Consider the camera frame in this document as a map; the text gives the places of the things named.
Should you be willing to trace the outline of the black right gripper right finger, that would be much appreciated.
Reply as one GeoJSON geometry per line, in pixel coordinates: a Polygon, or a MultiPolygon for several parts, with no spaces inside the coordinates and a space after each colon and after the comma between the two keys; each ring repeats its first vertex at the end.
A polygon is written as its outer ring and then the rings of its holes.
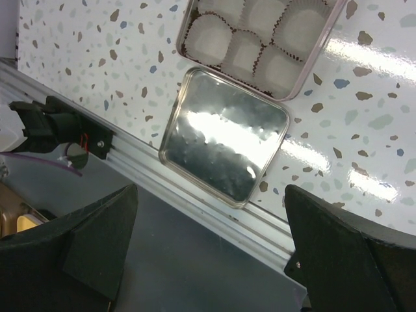
{"type": "Polygon", "coordinates": [[[415,236],[285,188],[302,311],[414,311],[415,236]]]}

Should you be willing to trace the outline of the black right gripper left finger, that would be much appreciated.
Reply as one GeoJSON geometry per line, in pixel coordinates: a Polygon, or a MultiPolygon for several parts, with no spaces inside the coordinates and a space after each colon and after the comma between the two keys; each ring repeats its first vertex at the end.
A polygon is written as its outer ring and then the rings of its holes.
{"type": "Polygon", "coordinates": [[[112,311],[138,209],[136,185],[1,239],[2,311],[112,311]]]}

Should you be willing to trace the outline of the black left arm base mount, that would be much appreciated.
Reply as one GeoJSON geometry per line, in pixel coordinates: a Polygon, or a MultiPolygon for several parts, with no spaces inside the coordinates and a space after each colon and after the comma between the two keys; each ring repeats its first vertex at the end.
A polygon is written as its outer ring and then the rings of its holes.
{"type": "Polygon", "coordinates": [[[61,144],[78,144],[88,153],[105,159],[113,131],[54,96],[46,102],[13,101],[9,107],[23,122],[23,142],[13,153],[50,153],[61,144]]]}

